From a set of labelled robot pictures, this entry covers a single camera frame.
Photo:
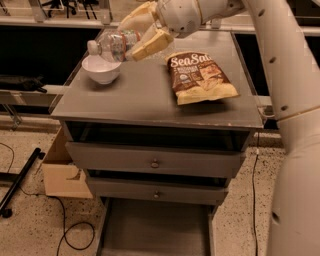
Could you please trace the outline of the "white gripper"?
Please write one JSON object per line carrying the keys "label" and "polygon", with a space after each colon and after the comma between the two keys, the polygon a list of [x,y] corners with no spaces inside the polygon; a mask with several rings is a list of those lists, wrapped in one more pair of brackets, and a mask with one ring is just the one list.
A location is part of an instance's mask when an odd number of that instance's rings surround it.
{"label": "white gripper", "polygon": [[[160,20],[162,28],[156,21]],[[119,30],[135,30],[141,39],[126,53],[129,61],[140,61],[166,49],[174,37],[185,38],[201,25],[198,0],[147,1],[128,14],[118,26]]]}

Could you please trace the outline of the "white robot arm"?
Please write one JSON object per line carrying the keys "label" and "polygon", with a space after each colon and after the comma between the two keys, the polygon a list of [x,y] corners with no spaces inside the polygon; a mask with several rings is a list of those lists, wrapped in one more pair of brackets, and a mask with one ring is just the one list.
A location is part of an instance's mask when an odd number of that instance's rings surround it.
{"label": "white robot arm", "polygon": [[156,0],[120,23],[142,32],[138,61],[214,18],[248,11],[286,150],[270,216],[267,256],[320,256],[320,69],[286,0]]}

